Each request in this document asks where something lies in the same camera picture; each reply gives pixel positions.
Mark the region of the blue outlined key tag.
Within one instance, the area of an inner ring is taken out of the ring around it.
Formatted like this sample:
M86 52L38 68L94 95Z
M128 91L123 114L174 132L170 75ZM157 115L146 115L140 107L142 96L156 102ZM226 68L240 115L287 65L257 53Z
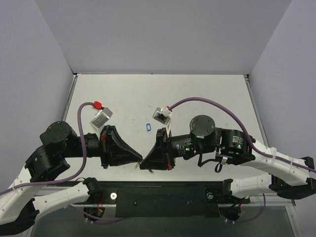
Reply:
M152 127L151 127L151 124L150 124L150 123L147 123L147 124L146 124L146 131L147 131L147 132L152 131Z

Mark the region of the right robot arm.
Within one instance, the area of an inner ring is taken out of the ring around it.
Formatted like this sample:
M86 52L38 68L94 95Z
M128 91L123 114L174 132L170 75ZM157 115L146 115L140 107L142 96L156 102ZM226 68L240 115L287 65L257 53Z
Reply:
M198 156L198 167L215 162L215 172L224 165L248 166L263 174L244 179L226 179L220 191L221 198L231 202L236 198L260 194L276 194L285 199L303 199L316 193L316 181L309 175L314 169L312 158L286 157L275 148L266 148L260 154L255 148L263 147L254 138L247 139L239 130L217 128L214 120L199 115L190 121L190 133L171 136L167 128L157 131L156 142L140 162L141 170L172 170L176 158L189 160Z

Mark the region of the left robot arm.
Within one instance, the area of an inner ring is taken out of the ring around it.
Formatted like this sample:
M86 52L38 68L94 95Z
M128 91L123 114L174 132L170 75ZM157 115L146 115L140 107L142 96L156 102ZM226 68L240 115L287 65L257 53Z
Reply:
M102 203L104 192L93 177L66 190L37 196L43 187L78 177L88 158L100 157L101 164L106 167L142 160L142 156L127 145L116 127L111 125L105 126L98 137L84 134L81 125L79 133L75 133L68 123L54 122L40 135L40 140L42 146L26 160L14 183L0 194L1 236L20 234L44 215L75 203Z

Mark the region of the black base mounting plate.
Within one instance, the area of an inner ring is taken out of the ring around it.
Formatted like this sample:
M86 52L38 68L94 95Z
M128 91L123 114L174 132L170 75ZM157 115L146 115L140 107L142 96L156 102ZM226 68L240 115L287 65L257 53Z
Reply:
M121 182L101 181L105 206L116 217L219 217L219 209L237 204L223 195L221 181Z

